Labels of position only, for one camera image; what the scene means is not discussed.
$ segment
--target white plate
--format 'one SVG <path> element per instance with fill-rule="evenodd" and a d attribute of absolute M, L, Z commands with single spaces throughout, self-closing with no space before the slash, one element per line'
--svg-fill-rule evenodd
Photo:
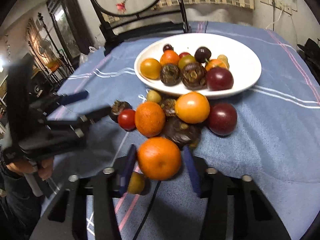
<path fill-rule="evenodd" d="M 231 89 L 221 91 L 210 91 L 208 89 L 197 90 L 208 98 L 225 98 L 238 94 L 252 87 L 261 75 L 261 62 L 258 56 L 244 44 L 233 39 L 208 33 L 186 33 L 174 35 L 157 41 L 144 49 L 134 62 L 134 71 L 137 77 L 152 89 L 174 96 L 184 95 L 191 90 L 179 84 L 169 87 L 160 80 L 152 80 L 141 75 L 140 64 L 147 58 L 160 60 L 165 44 L 171 44 L 178 54 L 189 52 L 194 55 L 199 47 L 207 47 L 211 53 L 211 58 L 217 58 L 224 54 L 228 58 L 230 71 L 234 78 L 234 85 Z"/>

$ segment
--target dark pants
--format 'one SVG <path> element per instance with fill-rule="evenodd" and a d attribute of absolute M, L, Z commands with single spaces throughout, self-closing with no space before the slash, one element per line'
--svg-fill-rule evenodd
<path fill-rule="evenodd" d="M 0 170 L 7 192 L 7 196 L 0 199 L 0 239 L 29 239 L 40 219 L 41 198 L 33 195 L 24 177 L 4 167 Z"/>

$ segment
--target gray handle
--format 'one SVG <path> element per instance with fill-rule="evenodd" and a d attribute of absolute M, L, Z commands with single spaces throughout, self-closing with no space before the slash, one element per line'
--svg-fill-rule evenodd
<path fill-rule="evenodd" d="M 36 197 L 40 197 L 43 195 L 35 177 L 33 176 L 33 174 L 26 174 L 24 173 L 24 177 L 26 178 L 27 182 L 29 183 L 31 189 L 32 189 L 32 192 L 33 194 L 36 196 Z"/>

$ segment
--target hand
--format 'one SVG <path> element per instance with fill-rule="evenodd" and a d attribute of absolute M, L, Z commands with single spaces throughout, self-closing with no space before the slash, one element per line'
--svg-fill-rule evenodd
<path fill-rule="evenodd" d="M 42 168 L 38 170 L 39 177 L 42 180 L 46 180 L 51 177 L 53 172 L 53 158 L 43 160 L 41 162 Z M 33 173 L 35 172 L 34 167 L 26 160 L 18 160 L 16 162 L 10 163 L 7 165 L 9 171 L 15 172 L 20 176 L 23 176 L 23 173 Z"/>

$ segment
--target person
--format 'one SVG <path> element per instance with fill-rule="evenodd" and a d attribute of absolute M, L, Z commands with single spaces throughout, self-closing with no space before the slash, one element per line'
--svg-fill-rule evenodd
<path fill-rule="evenodd" d="M 39 177 L 48 179 L 53 171 L 53 158 L 43 160 L 38 170 Z M 42 198 L 36 197 L 24 173 L 33 173 L 34 168 L 27 160 L 9 165 L 0 161 L 0 173 L 7 193 L 0 198 L 0 239 L 27 240 L 41 215 Z"/>

